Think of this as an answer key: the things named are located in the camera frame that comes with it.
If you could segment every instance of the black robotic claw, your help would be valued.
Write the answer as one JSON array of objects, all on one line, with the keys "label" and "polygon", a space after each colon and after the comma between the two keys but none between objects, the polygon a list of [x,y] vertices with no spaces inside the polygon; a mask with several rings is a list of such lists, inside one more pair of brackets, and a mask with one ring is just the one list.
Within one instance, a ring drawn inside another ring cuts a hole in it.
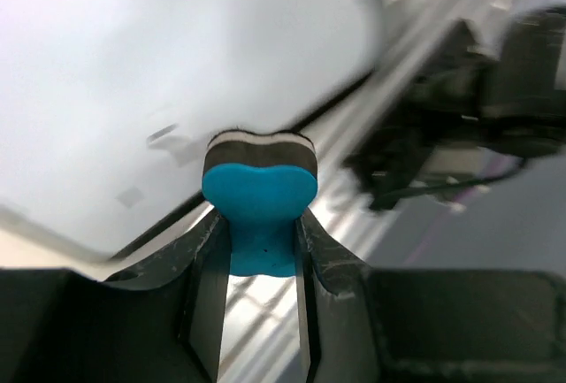
[{"label": "black robotic claw", "polygon": [[[562,382],[566,286],[542,272],[382,271],[307,211],[295,223],[307,382]],[[1,271],[0,379],[214,382],[230,263],[212,211],[97,283]]]},{"label": "black robotic claw", "polygon": [[[566,6],[532,11],[512,23],[496,60],[480,52],[467,22],[456,22],[345,162],[373,195],[371,208],[505,180],[530,159],[558,154],[566,142],[565,34]],[[430,167],[435,155],[462,156],[479,147],[521,160],[484,179],[462,180],[454,178],[462,169]],[[443,181],[435,185],[434,175]],[[414,180],[428,187],[409,187]]]}]

